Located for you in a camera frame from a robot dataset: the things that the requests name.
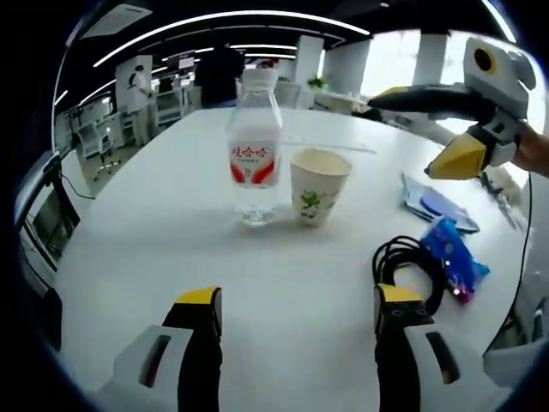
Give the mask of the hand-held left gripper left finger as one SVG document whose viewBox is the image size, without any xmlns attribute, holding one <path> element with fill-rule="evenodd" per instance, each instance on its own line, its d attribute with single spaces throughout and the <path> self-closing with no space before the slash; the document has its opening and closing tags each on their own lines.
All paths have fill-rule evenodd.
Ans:
<svg viewBox="0 0 549 412">
<path fill-rule="evenodd" d="M 115 358 L 100 388 L 103 411 L 217 411 L 222 365 L 221 288 L 177 298 Z"/>
</svg>

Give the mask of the person's right hand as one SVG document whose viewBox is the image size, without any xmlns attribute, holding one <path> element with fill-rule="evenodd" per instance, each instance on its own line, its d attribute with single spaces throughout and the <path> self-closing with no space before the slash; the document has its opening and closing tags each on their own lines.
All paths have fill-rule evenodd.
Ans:
<svg viewBox="0 0 549 412">
<path fill-rule="evenodd" d="M 526 126 L 512 163 L 521 169 L 549 178 L 548 137 Z"/>
</svg>

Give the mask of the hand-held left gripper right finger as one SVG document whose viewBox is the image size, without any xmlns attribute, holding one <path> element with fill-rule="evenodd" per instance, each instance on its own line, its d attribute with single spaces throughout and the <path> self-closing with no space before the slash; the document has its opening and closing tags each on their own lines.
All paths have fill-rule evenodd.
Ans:
<svg viewBox="0 0 549 412">
<path fill-rule="evenodd" d="M 491 410 L 481 358 L 435 323 L 413 291 L 375 286 L 375 361 L 382 411 Z"/>
</svg>

